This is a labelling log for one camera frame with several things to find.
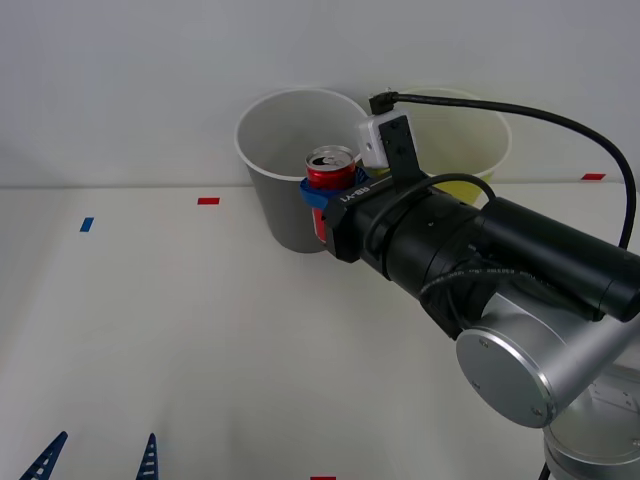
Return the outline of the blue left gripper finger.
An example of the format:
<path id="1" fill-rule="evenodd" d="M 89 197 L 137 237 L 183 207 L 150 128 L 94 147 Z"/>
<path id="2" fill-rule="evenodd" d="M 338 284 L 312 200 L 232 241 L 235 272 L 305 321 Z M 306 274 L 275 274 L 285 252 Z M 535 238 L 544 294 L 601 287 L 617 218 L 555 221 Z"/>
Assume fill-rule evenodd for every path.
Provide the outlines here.
<path id="1" fill-rule="evenodd" d="M 148 437 L 136 480 L 158 480 L 157 441 L 154 433 Z"/>
<path id="2" fill-rule="evenodd" d="M 61 431 L 21 475 L 20 480 L 49 480 L 67 438 L 68 433 Z"/>

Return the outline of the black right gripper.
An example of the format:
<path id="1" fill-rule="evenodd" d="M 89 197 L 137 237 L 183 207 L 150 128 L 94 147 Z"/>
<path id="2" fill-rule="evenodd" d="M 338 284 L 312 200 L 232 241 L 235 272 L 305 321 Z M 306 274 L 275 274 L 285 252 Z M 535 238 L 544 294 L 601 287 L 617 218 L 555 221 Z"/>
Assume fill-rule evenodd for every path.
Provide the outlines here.
<path id="1" fill-rule="evenodd" d="M 304 202 L 314 209 L 325 209 L 326 238 L 329 251 L 339 260 L 368 264 L 424 264 L 428 256 L 418 245 L 421 229 L 418 219 L 425 215 L 424 202 L 442 190 L 430 187 L 403 200 L 380 221 L 374 230 L 369 249 L 364 248 L 365 235 L 373 219 L 396 196 L 389 174 L 372 178 L 365 169 L 357 168 L 359 184 L 339 194 L 311 186 L 308 178 L 299 184 Z"/>

